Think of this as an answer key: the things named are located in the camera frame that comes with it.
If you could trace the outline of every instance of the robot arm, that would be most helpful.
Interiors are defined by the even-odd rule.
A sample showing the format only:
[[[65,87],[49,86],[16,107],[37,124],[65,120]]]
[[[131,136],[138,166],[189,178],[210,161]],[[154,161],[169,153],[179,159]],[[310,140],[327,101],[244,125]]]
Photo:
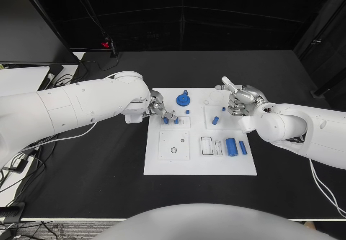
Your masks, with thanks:
[[[151,115],[177,119],[164,109],[161,94],[150,92],[133,71],[117,73],[114,79],[0,97],[0,169],[33,142],[118,114],[128,124]]]
[[[228,112],[242,133],[257,130],[264,141],[314,161],[346,170],[346,113],[270,103],[251,86],[238,88],[226,77],[218,90],[231,91]]]

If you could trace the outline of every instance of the computer monitor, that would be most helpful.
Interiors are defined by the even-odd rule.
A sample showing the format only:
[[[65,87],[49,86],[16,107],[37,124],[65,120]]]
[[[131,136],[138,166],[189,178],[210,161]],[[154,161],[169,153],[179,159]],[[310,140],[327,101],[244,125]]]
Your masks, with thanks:
[[[35,0],[1,0],[0,64],[79,64]]]

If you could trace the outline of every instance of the white pegboard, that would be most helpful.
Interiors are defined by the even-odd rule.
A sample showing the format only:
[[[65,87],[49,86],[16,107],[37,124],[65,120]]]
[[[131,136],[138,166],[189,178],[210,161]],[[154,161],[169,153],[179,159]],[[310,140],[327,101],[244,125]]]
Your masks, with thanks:
[[[144,175],[257,176],[248,136],[238,125],[239,117],[222,111],[222,107],[228,107],[229,91],[219,91],[215,88],[154,88],[153,90],[161,93],[164,107],[169,112],[174,111],[183,124],[180,121],[179,124],[170,121],[167,125],[160,116],[150,117]],[[177,96],[184,90],[190,97],[187,107],[177,105]],[[218,125],[212,124],[215,117],[219,117]],[[161,133],[164,140],[171,139],[173,145],[163,146]],[[177,136],[184,133],[189,133],[189,160],[186,144],[176,147],[177,152],[171,153],[173,146],[179,145]],[[215,142],[220,142],[222,156],[216,155],[215,149],[213,155],[202,155],[202,137],[212,138],[213,148]],[[235,157],[228,156],[226,139],[229,138],[236,141],[238,156]],[[244,141],[248,155],[242,154],[239,141]]]

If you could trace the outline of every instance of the robotic hand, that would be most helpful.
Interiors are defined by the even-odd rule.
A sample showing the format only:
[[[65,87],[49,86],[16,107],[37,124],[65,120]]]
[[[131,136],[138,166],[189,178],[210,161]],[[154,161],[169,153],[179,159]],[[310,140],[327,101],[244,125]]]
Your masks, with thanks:
[[[0,97],[0,169],[36,141],[118,114],[128,124],[166,111],[164,98],[133,71],[55,89]]]
[[[216,90],[231,91],[228,112],[239,118],[244,134],[257,130],[264,141],[300,156],[346,170],[346,113],[270,103],[251,86],[222,78]]]

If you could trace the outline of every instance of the black table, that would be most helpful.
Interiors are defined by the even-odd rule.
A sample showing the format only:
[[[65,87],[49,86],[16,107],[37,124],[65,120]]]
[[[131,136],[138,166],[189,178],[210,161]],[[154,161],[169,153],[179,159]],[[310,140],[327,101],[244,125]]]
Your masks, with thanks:
[[[124,52],[120,64],[99,71],[85,63],[88,80],[121,71],[138,72],[148,88],[213,88],[228,76],[236,85],[262,90],[272,103],[329,109],[313,99],[316,89],[291,51]],[[86,53],[84,61],[104,68],[109,53]],[[85,126],[59,135],[86,132]],[[81,138],[58,142],[47,170],[23,201],[24,219],[127,219],[179,204],[235,205],[291,220],[342,219],[317,189],[308,160],[248,135],[258,176],[144,175],[148,119],[125,124],[122,115],[99,122]],[[346,206],[346,171],[314,163],[321,181]]]

